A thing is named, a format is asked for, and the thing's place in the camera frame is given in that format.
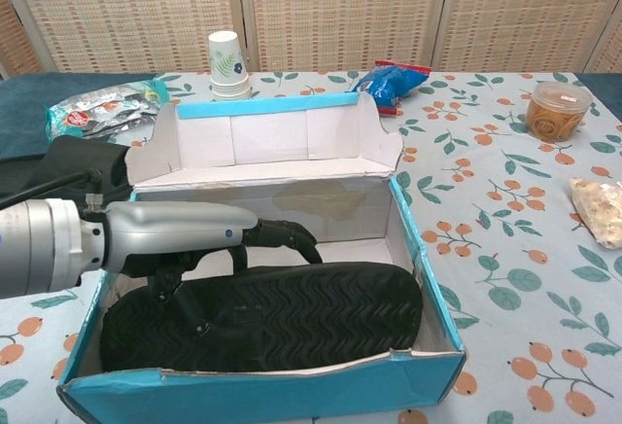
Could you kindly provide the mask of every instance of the woven screen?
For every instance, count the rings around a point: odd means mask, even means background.
[[[434,67],[580,72],[616,0],[446,0]]]
[[[365,69],[386,58],[428,64],[441,4],[253,0],[259,69]]]
[[[198,71],[229,0],[26,0],[60,71]]]
[[[10,77],[42,70],[9,0],[0,0],[0,64]]]
[[[622,72],[622,3],[603,34],[603,48],[590,67],[591,72]]]

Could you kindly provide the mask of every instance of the black cable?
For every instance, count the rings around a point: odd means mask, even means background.
[[[54,179],[45,184],[40,184],[30,189],[26,189],[17,194],[13,194],[9,197],[5,197],[0,200],[0,210],[16,205],[20,202],[24,202],[29,198],[36,197],[37,195],[45,194],[50,191],[55,191],[60,188],[64,188],[71,184],[78,183],[93,183],[96,187],[99,187],[101,183],[101,172],[99,170],[87,170],[80,173],[73,173],[62,178]]]

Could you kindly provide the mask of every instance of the table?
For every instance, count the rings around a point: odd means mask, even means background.
[[[255,73],[256,96],[344,91],[363,73]],[[211,99],[204,73],[159,76],[173,101]],[[622,251],[574,214],[568,180],[622,180],[622,124],[595,98],[569,142],[522,120],[536,82],[567,73],[434,73],[382,120],[404,149],[397,177],[468,351],[435,407],[326,424],[615,422],[622,415]],[[139,146],[148,129],[119,136]],[[73,423],[54,392],[97,273],[62,293],[2,300],[0,423]]]

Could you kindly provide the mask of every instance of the plastic bag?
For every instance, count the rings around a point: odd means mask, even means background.
[[[596,241],[607,249],[622,248],[622,184],[570,179],[572,203]]]
[[[81,93],[48,109],[48,139],[73,135],[108,140],[122,130],[154,123],[168,101],[162,81],[142,81]]]
[[[399,101],[425,82],[430,73],[429,67],[376,61],[376,67],[360,79],[352,91],[366,89],[381,115],[396,116]]]

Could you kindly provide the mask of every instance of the food container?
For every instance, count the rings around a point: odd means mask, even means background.
[[[540,140],[568,140],[591,103],[592,95],[585,88],[561,82],[543,82],[532,92],[525,122]]]

